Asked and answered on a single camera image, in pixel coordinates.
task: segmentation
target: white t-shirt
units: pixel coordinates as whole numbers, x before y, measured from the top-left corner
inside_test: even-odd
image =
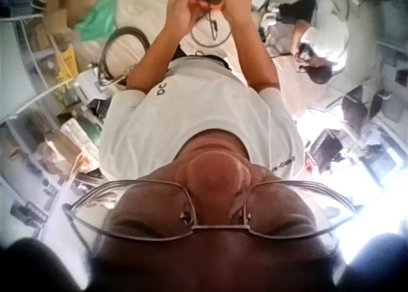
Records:
[[[209,129],[233,133],[252,163],[277,176],[288,178],[303,168],[302,139],[279,90],[258,94],[212,59],[185,57],[170,67],[147,95],[123,91],[113,97],[99,147],[107,179],[149,174]]]
[[[334,62],[333,71],[346,65],[349,28],[341,20],[332,0],[319,0],[312,18],[312,26],[303,34],[300,42],[307,43],[317,56]]]

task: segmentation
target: green plastic bag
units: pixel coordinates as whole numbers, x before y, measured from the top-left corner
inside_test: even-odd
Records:
[[[109,37],[115,30],[116,0],[97,0],[84,21],[75,29],[81,41],[96,40]]]

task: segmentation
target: metal eyeglass frame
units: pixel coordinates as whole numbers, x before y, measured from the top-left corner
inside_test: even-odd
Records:
[[[151,182],[151,183],[160,183],[160,184],[167,184],[167,185],[171,185],[171,186],[177,186],[179,188],[181,188],[185,195],[187,196],[187,199],[189,200],[190,206],[191,206],[191,217],[192,217],[192,226],[191,226],[191,231],[189,231],[189,233],[186,233],[184,235],[180,235],[180,236],[175,236],[175,237],[168,237],[168,238],[147,238],[147,237],[132,237],[129,235],[124,235],[121,233],[115,233],[115,232],[107,232],[105,230],[102,230],[100,228],[97,228],[87,222],[85,222],[84,220],[82,220],[81,218],[77,217],[77,215],[75,214],[75,210],[78,207],[81,207],[85,202],[89,201],[91,198],[97,196],[100,192],[109,189],[110,187],[113,186],[130,186],[132,184],[137,184],[139,182]],[[313,233],[304,233],[304,234],[298,234],[298,235],[293,235],[290,237],[283,237],[283,236],[268,236],[268,235],[263,235],[261,233],[257,233],[256,231],[251,230],[251,227],[249,225],[249,221],[251,218],[251,215],[247,212],[247,200],[248,197],[251,193],[251,191],[258,186],[263,186],[263,185],[267,185],[267,184],[282,184],[282,185],[287,185],[287,186],[295,186],[295,187],[300,187],[302,189],[307,189],[309,191],[318,193],[318,194],[323,194],[326,196],[331,197],[332,199],[338,201],[339,203],[341,203],[343,206],[345,206],[347,209],[349,209],[353,215],[349,216],[345,219],[342,219],[341,221],[333,224],[331,227],[320,230],[320,231],[316,231]],[[81,197],[78,201],[76,201],[74,204],[69,205],[69,204],[64,204],[62,206],[62,209],[64,211],[64,213],[66,214],[68,220],[71,223],[71,226],[73,227],[75,233],[78,235],[79,239],[81,239],[82,242],[84,242],[82,236],[80,236],[80,233],[77,229],[77,227],[75,226],[75,224],[73,223],[73,220],[77,220],[78,222],[80,222],[81,224],[83,224],[84,226],[86,226],[87,228],[89,228],[90,230],[99,233],[101,235],[107,236],[107,237],[113,237],[113,238],[121,238],[121,239],[127,239],[127,240],[135,240],[135,241],[146,241],[146,242],[168,242],[168,241],[174,241],[174,240],[178,240],[181,238],[185,238],[188,237],[190,235],[192,235],[194,233],[194,230],[245,230],[248,231],[251,235],[255,235],[257,237],[261,237],[261,238],[265,238],[265,239],[269,239],[269,240],[306,240],[306,239],[310,239],[310,238],[315,238],[324,234],[327,234],[333,230],[336,230],[339,226],[343,225],[344,223],[350,221],[351,219],[353,219],[355,217],[355,215],[357,214],[357,210],[355,208],[355,206],[344,196],[342,196],[339,193],[336,193],[334,190],[330,189],[329,187],[317,183],[317,182],[305,182],[305,181],[298,181],[298,180],[276,180],[276,181],[271,181],[271,182],[262,182],[259,184],[255,184],[253,186],[251,186],[251,188],[249,189],[245,200],[244,200],[244,205],[243,205],[243,224],[238,224],[238,225],[199,225],[198,224],[198,220],[197,220],[197,215],[196,215],[196,210],[193,204],[193,201],[190,197],[190,194],[188,193],[188,190],[181,186],[180,184],[174,183],[174,182],[165,182],[162,180],[121,180],[118,182],[108,182],[106,184],[103,184],[102,186],[97,187],[95,190],[93,190],[92,192],[84,195],[83,197]]]

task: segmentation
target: eyeglasses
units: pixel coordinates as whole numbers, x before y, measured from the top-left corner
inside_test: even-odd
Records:
[[[332,221],[322,227],[321,219],[310,220],[327,206],[339,211]],[[108,182],[63,210],[82,241],[85,232],[80,233],[78,223],[97,235],[148,242],[178,240],[197,230],[244,230],[270,240],[305,240],[330,233],[356,214],[354,205],[329,187],[288,180],[252,186],[236,225],[201,225],[189,191],[158,180]]]

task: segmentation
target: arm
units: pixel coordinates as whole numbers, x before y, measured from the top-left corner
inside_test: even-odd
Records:
[[[199,6],[189,0],[168,1],[166,24],[143,59],[127,76],[127,89],[147,94],[164,79],[177,46],[195,25],[199,12]]]
[[[225,0],[222,13],[231,26],[241,69],[248,85],[258,93],[280,89],[275,64],[262,44],[251,17],[252,0]]]
[[[310,23],[304,20],[298,20],[292,34],[291,53],[296,55],[299,52],[300,40],[306,31],[311,27]]]

